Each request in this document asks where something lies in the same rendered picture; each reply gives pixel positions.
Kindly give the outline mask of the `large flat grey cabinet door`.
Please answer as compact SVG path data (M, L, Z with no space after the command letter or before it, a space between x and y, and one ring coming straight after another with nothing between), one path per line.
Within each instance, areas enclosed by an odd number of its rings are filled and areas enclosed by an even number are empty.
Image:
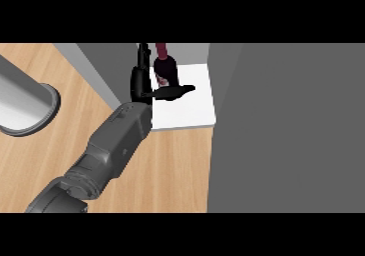
M365 212L365 44L247 44L217 117L213 212Z

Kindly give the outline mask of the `pale grey cylindrical container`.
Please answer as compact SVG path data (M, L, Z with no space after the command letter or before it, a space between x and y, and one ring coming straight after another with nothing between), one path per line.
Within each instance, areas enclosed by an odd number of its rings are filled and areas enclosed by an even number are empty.
M0 55L0 132L12 137L34 134L52 122L59 106L58 90Z

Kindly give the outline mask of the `dark wine bottle red neck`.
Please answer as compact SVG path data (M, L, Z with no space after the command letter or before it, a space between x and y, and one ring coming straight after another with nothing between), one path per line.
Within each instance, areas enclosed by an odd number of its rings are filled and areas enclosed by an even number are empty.
M155 44L157 58L154 60L154 73L160 87L179 85L176 60L167 53L164 43Z

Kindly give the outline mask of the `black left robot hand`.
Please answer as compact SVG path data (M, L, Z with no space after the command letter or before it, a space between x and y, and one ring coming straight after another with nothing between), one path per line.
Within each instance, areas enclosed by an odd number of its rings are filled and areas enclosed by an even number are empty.
M188 92L195 90L194 85L177 85L176 87L160 87L154 73L154 61L149 61L151 49L146 43L138 47L138 64L132 69L130 75L130 98L133 102L148 105L152 100L173 101Z

